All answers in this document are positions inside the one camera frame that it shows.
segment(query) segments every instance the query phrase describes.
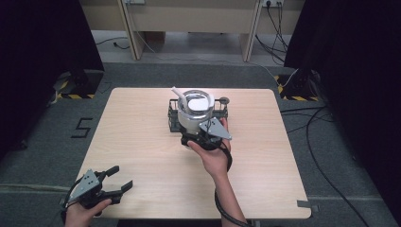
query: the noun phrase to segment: cable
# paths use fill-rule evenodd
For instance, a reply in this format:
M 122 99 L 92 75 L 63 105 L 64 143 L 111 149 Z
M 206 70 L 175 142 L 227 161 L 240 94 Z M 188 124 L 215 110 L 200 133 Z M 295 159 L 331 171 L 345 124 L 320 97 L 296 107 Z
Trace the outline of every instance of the cable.
M 118 48 L 120 48 L 120 49 L 128 49 L 128 48 L 130 48 L 130 46 L 127 46 L 127 47 L 121 47 L 119 44 L 117 44 L 116 42 L 114 42 L 113 43 L 113 45 L 115 46 L 115 47 L 118 47 Z
M 363 224 L 365 224 L 365 226 L 369 227 L 368 223 L 366 222 L 366 220 L 363 218 L 363 216 L 357 211 L 357 209 L 354 207 L 354 205 L 349 202 L 344 195 L 342 195 L 342 193 L 333 185 L 333 183 L 328 179 L 328 177 L 325 175 L 325 173 L 323 172 L 321 166 L 319 165 L 318 161 L 316 160 L 315 154 L 313 153 L 312 147 L 310 146 L 310 141 L 309 141 L 309 126 L 310 123 L 312 122 L 313 118 L 315 118 L 315 116 L 322 111 L 323 109 L 325 109 L 325 107 L 321 107 L 317 112 L 315 112 L 312 117 L 310 117 L 309 121 L 306 124 L 306 142 L 307 142 L 307 147 L 309 149 L 309 153 L 313 159 L 313 162 L 315 163 L 317 169 L 319 169 L 319 171 L 322 173 L 323 177 L 326 179 L 326 181 L 331 185 L 331 187 L 333 187 L 333 189 L 342 197 L 342 199 L 351 207 L 351 209 L 354 210 L 354 212 L 357 214 L 357 216 L 359 217 L 359 219 L 363 222 Z
M 274 56 L 274 57 L 277 58 L 278 60 L 284 62 L 284 60 L 283 60 L 282 58 L 280 58 L 278 55 L 276 55 L 276 54 L 274 53 L 274 51 L 280 51 L 280 52 L 285 53 L 284 51 L 276 50 L 276 49 L 274 49 L 273 47 L 269 47 L 268 45 L 263 44 L 263 43 L 260 41 L 260 39 L 259 39 L 259 37 L 258 37 L 257 35 L 255 35 L 255 38 L 256 38 L 257 41 L 259 41 L 260 45 L 262 45 L 262 47 L 263 47 L 269 54 L 271 54 L 272 56 Z
M 104 44 L 104 43 L 106 43 L 108 41 L 111 41 L 111 40 L 121 40 L 121 39 L 128 39 L 128 38 L 127 37 L 115 37 L 115 38 L 104 40 L 104 41 L 102 41 L 100 43 L 96 43 L 96 44 Z

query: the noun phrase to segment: yellow black warning tape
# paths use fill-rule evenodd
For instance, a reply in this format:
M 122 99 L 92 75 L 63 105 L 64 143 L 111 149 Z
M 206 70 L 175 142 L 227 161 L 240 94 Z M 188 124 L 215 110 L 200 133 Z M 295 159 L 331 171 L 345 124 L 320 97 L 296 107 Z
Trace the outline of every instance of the yellow black warning tape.
M 318 101 L 318 98 L 315 96 L 283 96 L 282 99 L 296 101 Z
M 58 98 L 70 98 L 70 99 L 83 99 L 83 98 L 94 98 L 95 95 L 76 95 L 76 94 L 59 94 Z
M 279 76 L 274 77 L 276 81 L 280 78 Z M 318 101 L 318 98 L 313 95 L 312 88 L 308 89 L 307 92 L 303 91 L 304 93 L 294 93 L 294 91 L 290 91 L 286 87 L 283 87 L 284 84 L 278 85 L 278 93 L 280 97 L 284 100 L 297 100 L 297 101 Z

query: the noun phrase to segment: black cable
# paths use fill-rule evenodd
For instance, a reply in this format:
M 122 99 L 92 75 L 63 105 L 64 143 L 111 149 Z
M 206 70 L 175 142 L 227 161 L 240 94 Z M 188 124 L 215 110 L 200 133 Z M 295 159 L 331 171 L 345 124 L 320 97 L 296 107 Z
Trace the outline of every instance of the black cable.
M 286 113 L 286 112 L 305 111 L 305 110 L 317 110 L 317 109 L 325 108 L 325 107 L 326 107 L 326 106 L 290 109 L 290 110 L 283 110 L 283 111 L 280 111 L 280 113 L 282 114 L 282 113 Z
M 96 44 L 104 44 L 104 43 L 106 43 L 108 41 L 111 41 L 111 40 L 121 40 L 121 39 L 128 39 L 128 38 L 127 37 L 115 37 L 115 38 L 104 40 L 104 41 L 102 41 L 100 43 L 96 43 Z
M 262 47 L 263 47 L 269 54 L 271 54 L 271 56 L 274 56 L 274 57 L 277 58 L 278 60 L 284 62 L 284 60 L 283 60 L 282 58 L 280 58 L 278 55 L 276 55 L 276 54 L 274 53 L 274 50 L 276 50 L 276 49 L 274 49 L 274 48 L 272 48 L 272 47 L 269 47 L 269 46 L 267 46 L 266 44 L 263 44 L 262 41 L 260 41 L 260 39 L 259 39 L 259 37 L 258 37 L 257 35 L 255 35 L 255 38 L 256 38 L 257 41 L 259 41 L 259 43 L 262 45 Z
M 269 51 L 277 51 L 277 52 L 281 52 L 281 53 L 287 53 L 284 50 L 275 49 L 275 48 L 272 48 L 272 47 L 264 44 L 262 41 L 260 41 L 260 39 L 259 39 L 259 37 L 257 35 L 255 35 L 255 38 L 257 39 L 257 41 L 259 41 L 260 45 L 262 45 L 263 48 L 268 49 Z
M 286 44 L 286 41 L 283 38 L 283 32 L 281 31 L 281 23 L 283 21 L 283 3 L 278 2 L 278 30 L 279 30 L 279 36 L 281 37 L 281 44 L 283 45 L 284 49 L 287 52 L 288 45 Z
M 283 36 L 282 36 L 282 34 L 281 34 L 281 19 L 280 19 L 280 16 L 281 16 L 281 17 L 283 17 L 283 16 L 282 16 L 282 13 L 281 13 L 281 11 L 280 11 L 280 8 L 279 8 L 279 27 L 280 27 L 280 30 L 277 28 L 276 24 L 274 23 L 273 18 L 271 17 L 271 14 L 270 14 L 270 11 L 269 11 L 270 7 L 266 7 L 266 9 L 267 9 L 267 11 L 268 11 L 268 15 L 269 15 L 269 17 L 270 17 L 270 20 L 271 20 L 271 22 L 273 23 L 274 30 L 276 31 L 276 38 L 279 39 L 279 41 L 283 44 L 283 46 L 287 46 L 287 44 L 286 44 L 286 42 L 284 41 Z
M 319 165 L 318 161 L 316 160 L 315 154 L 313 153 L 312 147 L 310 146 L 310 141 L 309 141 L 309 126 L 310 123 L 312 122 L 313 118 L 325 107 L 321 107 L 317 112 L 315 112 L 312 117 L 310 117 L 309 121 L 306 124 L 306 142 L 307 142 L 307 147 L 309 149 L 310 155 L 313 159 L 313 162 L 315 163 L 316 167 L 319 169 L 319 171 L 322 173 L 323 177 L 326 179 L 326 181 L 333 187 L 334 190 L 342 197 L 342 199 L 351 207 L 351 209 L 354 210 L 354 212 L 357 214 L 357 216 L 360 218 L 360 220 L 365 224 L 365 226 L 369 227 L 368 223 L 366 220 L 363 218 L 363 216 L 357 211 L 357 209 L 354 207 L 354 205 L 349 202 L 344 195 L 331 183 L 331 181 L 328 179 L 328 177 L 325 175 L 323 172 L 321 166 Z
M 224 211 L 223 207 L 221 206 L 220 201 L 218 200 L 218 192 L 215 190 L 215 203 L 216 203 L 216 207 L 218 208 L 219 212 L 229 221 L 231 221 L 232 223 L 241 226 L 241 227 L 252 227 L 252 225 L 242 222 L 238 219 L 235 219 L 233 217 L 231 217 L 229 214 L 227 214 L 227 212 Z
M 122 47 L 122 46 L 120 46 L 119 44 L 117 44 L 116 42 L 114 42 L 113 45 L 114 45 L 115 47 L 120 48 L 120 49 L 128 49 L 128 48 L 130 48 L 130 46 Z
M 312 114 L 307 114 L 307 113 L 284 113 L 284 114 L 281 114 L 281 115 L 283 115 L 283 116 L 285 116 L 285 115 L 312 116 Z M 328 113 L 328 114 L 325 114 L 325 115 L 322 115 L 322 116 L 315 116 L 315 118 L 318 118 L 319 120 L 326 121 L 326 122 L 335 122 L 335 120 L 328 120 L 328 119 L 324 119 L 324 118 L 323 118 L 324 116 L 327 116 L 327 115 L 331 115 L 331 114 Z

